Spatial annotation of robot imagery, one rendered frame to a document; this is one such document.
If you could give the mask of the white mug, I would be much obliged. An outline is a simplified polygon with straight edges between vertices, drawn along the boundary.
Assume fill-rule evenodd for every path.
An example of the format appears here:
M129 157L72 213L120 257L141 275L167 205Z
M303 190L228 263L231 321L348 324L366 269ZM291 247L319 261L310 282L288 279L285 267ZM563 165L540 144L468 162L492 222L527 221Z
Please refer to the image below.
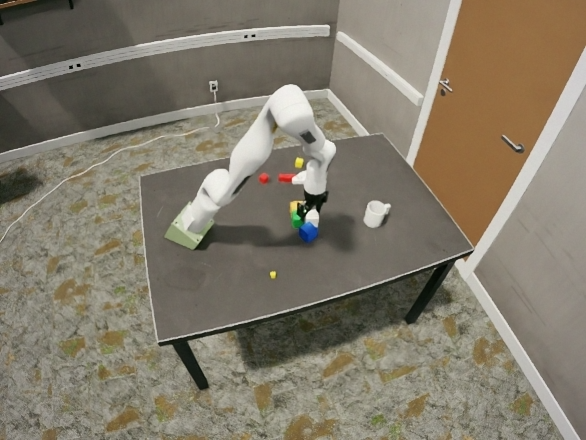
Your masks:
M385 211L386 207L386 212ZM364 222L367 226L371 228L378 228L381 226L384 215L388 214L390 209L390 205L384 205L378 201L372 201L368 204L366 214L364 217ZM371 212L369 212L369 210ZM382 214L384 212L384 214ZM375 214L373 214L375 213Z

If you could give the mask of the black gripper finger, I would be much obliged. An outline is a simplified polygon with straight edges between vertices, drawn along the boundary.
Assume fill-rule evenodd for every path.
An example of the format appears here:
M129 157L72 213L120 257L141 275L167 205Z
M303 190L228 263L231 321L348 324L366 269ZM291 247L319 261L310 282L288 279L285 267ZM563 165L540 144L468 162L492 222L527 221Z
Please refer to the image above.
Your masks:
M304 201L302 203L300 203L300 202L297 203L297 212L296 212L296 214L300 217L300 220L302 222L304 222L304 223L306 222L306 217L307 217L306 215L308 214L308 212L311 211L311 209L312 209L312 207L314 205L315 205L315 202L314 201L311 203L311 205L310 205L309 208L306 207L306 201ZM305 213L304 213L304 209L306 210Z
M326 202L327 202L328 193L329 193L329 191L325 189L324 198L322 198L322 199L320 199L320 200L317 200L317 201L319 201L319 202L320 202L320 203L318 202L318 204L316 205L316 211L317 211L318 213L321 213L321 210L322 210L323 203L326 203ZM322 200L322 201L321 201L321 200Z

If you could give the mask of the blue wood-grain cube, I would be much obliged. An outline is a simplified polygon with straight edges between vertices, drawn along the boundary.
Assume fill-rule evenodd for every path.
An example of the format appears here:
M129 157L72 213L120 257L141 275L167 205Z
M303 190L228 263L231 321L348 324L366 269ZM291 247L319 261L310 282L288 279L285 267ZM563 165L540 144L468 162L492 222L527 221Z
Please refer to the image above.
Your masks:
M310 221L305 223L299 228L299 236L306 242L309 243L317 237L318 228L315 227Z

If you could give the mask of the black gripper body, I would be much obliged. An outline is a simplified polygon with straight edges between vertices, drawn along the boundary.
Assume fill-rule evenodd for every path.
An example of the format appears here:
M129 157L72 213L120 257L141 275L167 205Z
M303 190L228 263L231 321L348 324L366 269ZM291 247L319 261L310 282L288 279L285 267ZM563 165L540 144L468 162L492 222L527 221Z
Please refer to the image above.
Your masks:
M304 189L304 197L305 197L304 201L306 201L306 205L307 205L308 207L310 207L310 205L311 205L311 203L312 203L313 201L315 202L315 205L317 205L317 203L318 203L318 201L317 201L317 200L320 200L320 199L322 199L322 198L324 197L324 193L325 193L325 191L324 191L323 193L321 193L321 194L314 195L314 194L310 194L310 193L308 193L308 192L307 192L307 191ZM303 202L304 202L304 201L303 201ZM314 205L314 206L315 206L315 205Z

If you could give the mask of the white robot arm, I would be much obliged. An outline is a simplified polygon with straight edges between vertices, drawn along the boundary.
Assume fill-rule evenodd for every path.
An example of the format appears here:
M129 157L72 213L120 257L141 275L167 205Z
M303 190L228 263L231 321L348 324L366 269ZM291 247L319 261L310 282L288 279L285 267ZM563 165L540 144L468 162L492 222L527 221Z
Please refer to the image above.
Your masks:
M233 150L230 174L225 169L218 169L204 180L196 199L182 215L185 231L201 232L221 206L235 199L253 172L269 157L277 126L302 141L304 153L315 158L308 162L306 171L292 178L292 183L304 184L304 189L314 195L325 191L327 170L336 147L325 140L315 125L312 109L302 91L295 85L287 85L270 97L255 123Z

